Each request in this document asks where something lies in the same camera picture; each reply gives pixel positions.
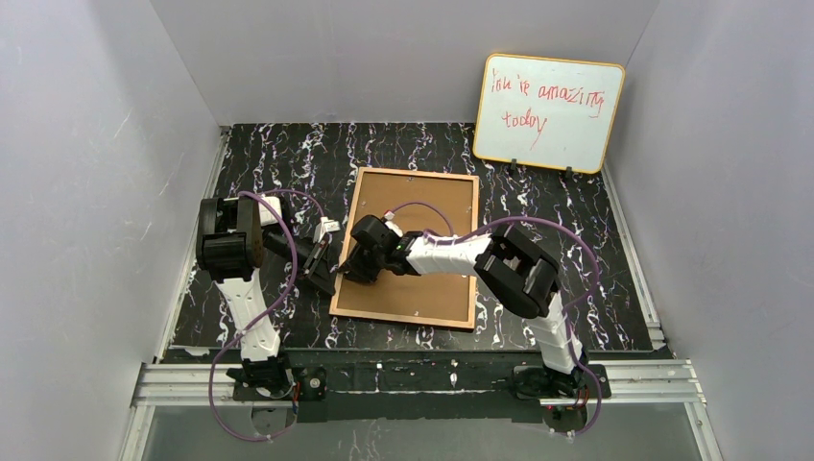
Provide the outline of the aluminium mounting rail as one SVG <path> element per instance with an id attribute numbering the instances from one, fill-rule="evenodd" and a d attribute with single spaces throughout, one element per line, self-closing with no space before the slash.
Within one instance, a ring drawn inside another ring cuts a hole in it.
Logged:
<path id="1" fill-rule="evenodd" d="M 148 365 L 123 460 L 718 460 L 686 360 L 594 366 L 588 403 L 511 391 L 507 355 L 325 354 L 274 399 L 205 364 Z"/>

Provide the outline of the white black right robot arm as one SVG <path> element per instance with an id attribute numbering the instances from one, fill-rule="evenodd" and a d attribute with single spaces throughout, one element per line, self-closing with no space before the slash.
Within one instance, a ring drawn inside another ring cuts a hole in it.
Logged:
<path id="1" fill-rule="evenodd" d="M 355 242 L 339 272 L 374 283 L 381 271 L 397 276 L 476 277 L 514 315 L 528 320 L 545 368 L 571 375 L 586 366 L 583 345 L 566 321 L 560 265 L 520 227 L 501 218 L 464 236 L 403 231 L 391 219 L 367 215 L 350 232 Z"/>

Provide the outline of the whiteboard with red writing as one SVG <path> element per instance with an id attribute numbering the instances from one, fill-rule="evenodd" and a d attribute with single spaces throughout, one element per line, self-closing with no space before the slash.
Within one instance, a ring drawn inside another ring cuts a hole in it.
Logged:
<path id="1" fill-rule="evenodd" d="M 487 57 L 472 152 L 478 158 L 595 174 L 626 78 L 617 63 Z"/>

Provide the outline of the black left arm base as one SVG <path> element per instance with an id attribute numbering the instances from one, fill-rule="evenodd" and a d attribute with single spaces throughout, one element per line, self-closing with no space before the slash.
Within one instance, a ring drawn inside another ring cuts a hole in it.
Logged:
<path id="1" fill-rule="evenodd" d="M 234 380 L 236 401 L 320 401 L 326 394 L 325 368 L 295 367 L 287 356 L 244 360 L 239 367 L 227 369 L 226 375 Z"/>

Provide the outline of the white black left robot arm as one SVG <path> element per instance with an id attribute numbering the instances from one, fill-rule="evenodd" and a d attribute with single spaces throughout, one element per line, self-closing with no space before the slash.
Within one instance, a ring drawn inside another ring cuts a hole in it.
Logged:
<path id="1" fill-rule="evenodd" d="M 311 237 L 296 237 L 290 213 L 276 194 L 204 199 L 200 203 L 196 262 L 227 302 L 239 338 L 241 360 L 277 358 L 281 337 L 268 312 L 260 272 L 270 251 L 293 264 L 297 281 L 328 297 L 335 293 L 338 256 L 333 237 L 341 229 L 325 215 Z"/>

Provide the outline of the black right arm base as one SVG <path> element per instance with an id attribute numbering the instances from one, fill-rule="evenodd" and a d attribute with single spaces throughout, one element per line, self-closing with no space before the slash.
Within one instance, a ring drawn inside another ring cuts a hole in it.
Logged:
<path id="1" fill-rule="evenodd" d="M 603 365 L 589 364 L 588 373 L 575 368 L 571 374 L 563 374 L 544 366 L 515 366 L 508 378 L 510 390 L 520 399 L 557 399 L 575 402 L 588 390 L 588 397 L 610 398 L 610 378 Z"/>

